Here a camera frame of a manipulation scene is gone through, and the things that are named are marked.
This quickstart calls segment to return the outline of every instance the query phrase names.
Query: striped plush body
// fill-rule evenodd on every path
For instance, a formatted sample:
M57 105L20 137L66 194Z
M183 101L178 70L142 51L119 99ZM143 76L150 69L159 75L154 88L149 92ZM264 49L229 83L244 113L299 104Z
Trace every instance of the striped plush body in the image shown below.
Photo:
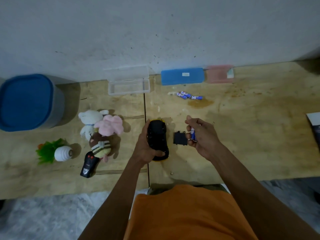
M108 161L108 154L111 152L111 145L107 136L102 136L98 132L94 133L89 141L89 145L95 157Z

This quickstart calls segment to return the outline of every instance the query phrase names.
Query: marble floor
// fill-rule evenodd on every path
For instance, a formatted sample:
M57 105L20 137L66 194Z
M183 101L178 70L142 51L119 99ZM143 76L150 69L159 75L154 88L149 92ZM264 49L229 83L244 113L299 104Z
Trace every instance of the marble floor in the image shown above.
M302 179L261 183L320 233L320 205ZM0 239L76 240L108 195L97 192L7 200L0 211Z

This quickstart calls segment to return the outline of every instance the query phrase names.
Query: person's left hand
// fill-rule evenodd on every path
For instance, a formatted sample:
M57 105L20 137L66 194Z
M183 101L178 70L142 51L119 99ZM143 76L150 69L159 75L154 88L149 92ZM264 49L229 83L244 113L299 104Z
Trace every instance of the person's left hand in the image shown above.
M133 160L139 161L142 164L142 166L150 163L155 156L162 157L165 155L163 151L156 151L149 146L147 140L149 124L150 120L147 120L146 124L142 128L142 132L139 135L136 147L134 148L133 154L131 156Z

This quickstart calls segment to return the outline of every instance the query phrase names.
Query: white plush toy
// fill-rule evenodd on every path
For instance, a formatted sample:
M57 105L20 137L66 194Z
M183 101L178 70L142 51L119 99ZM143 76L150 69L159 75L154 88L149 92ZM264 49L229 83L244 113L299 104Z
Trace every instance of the white plush toy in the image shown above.
M90 137L94 133L94 124L103 119L104 115L109 114L108 110L102 110L100 112L96 110L87 110L86 112L79 113L79 118L85 126L81 129L80 135L85 136L89 141Z

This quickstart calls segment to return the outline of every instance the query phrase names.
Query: wooden table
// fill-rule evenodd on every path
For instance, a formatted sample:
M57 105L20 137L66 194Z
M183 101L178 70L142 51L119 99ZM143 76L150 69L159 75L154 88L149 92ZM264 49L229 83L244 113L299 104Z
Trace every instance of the wooden table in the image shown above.
M186 116L214 123L218 136L258 180L320 176L320 155L306 113L320 111L319 62L234 69L234 84L161 86L150 79L146 118L167 123L169 158L149 164L150 186L216 184L217 171L194 148L173 144ZM185 91L204 100L172 95Z
M128 159L145 123L143 94L111 97L108 82L95 81L59 85L65 94L66 109L61 126L46 130L0 131L0 199L24 196L89 193L111 190ZM92 178L80 176L84 156L90 151L88 141L80 137L84 126L79 112L108 109L123 117L124 133L110 139L116 145L108 163L100 162ZM65 162L38 165L37 145L45 141L66 139L75 158ZM147 167L141 170L137 189L148 188Z

